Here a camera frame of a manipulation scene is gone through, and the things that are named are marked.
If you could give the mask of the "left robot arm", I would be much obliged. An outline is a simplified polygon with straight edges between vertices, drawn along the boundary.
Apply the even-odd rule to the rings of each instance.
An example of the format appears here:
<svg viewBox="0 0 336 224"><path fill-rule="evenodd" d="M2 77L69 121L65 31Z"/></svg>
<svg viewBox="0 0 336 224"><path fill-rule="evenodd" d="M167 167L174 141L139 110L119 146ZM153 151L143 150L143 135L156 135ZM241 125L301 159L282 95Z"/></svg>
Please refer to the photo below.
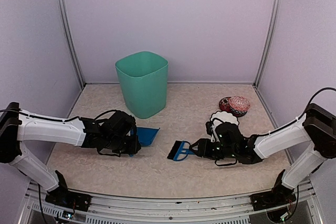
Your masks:
<svg viewBox="0 0 336 224"><path fill-rule="evenodd" d="M48 168L25 145L26 141L64 143L94 148L99 155L135 155L141 144L135 118L120 110L109 110L94 119L75 116L53 118L22 110L11 102L1 111L1 163L17 168L46 192L46 201L67 208L88 207L91 197L68 189L64 176Z"/></svg>

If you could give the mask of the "teal plastic waste bin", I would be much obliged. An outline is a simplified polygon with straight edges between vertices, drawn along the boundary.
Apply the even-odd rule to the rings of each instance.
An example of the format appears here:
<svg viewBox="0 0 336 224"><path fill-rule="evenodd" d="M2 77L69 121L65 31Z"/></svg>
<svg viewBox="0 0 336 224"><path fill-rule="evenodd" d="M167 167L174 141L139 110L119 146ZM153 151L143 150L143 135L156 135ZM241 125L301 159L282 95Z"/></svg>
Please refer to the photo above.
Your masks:
<svg viewBox="0 0 336 224"><path fill-rule="evenodd" d="M167 100L168 61L153 52L142 51L115 63L127 108L147 119L162 111Z"/></svg>

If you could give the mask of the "blue dustpan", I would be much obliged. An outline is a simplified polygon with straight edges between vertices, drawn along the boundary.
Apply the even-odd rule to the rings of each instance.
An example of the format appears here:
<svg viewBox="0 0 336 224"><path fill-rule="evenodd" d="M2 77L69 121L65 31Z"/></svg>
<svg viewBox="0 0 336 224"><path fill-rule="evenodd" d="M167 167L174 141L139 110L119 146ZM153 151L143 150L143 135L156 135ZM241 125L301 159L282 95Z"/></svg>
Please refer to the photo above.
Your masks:
<svg viewBox="0 0 336 224"><path fill-rule="evenodd" d="M135 155L142 147L149 147L160 129L149 128L149 127L137 127L136 133L133 129L130 129L127 136L130 137L131 144L128 150L128 155Z"/></svg>

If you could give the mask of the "blue hand brush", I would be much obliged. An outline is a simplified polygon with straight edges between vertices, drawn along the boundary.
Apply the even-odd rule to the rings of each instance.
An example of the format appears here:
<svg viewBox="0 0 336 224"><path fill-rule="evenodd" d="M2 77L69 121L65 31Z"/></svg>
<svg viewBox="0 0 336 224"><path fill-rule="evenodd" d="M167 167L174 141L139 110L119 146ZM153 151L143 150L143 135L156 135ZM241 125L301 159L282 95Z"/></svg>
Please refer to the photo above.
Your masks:
<svg viewBox="0 0 336 224"><path fill-rule="evenodd" d="M175 141L173 147L171 148L167 159L180 162L185 160L189 155L194 155L190 150L191 143L188 141Z"/></svg>

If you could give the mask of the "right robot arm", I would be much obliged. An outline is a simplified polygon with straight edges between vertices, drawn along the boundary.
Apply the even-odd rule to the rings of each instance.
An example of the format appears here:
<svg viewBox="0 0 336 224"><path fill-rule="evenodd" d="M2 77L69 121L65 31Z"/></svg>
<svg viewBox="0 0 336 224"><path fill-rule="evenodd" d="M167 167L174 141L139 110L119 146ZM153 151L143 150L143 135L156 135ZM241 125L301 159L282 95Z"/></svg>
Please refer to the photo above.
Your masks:
<svg viewBox="0 0 336 224"><path fill-rule="evenodd" d="M326 160L335 158L335 115L311 101L300 116L268 133L243 136L238 118L226 111L212 114L206 130L210 138L199 139L189 146L189 150L215 162L233 158L237 163L257 164L282 150L309 143L300 157L278 175L268 192L269 202L273 205L292 197L304 178Z"/></svg>

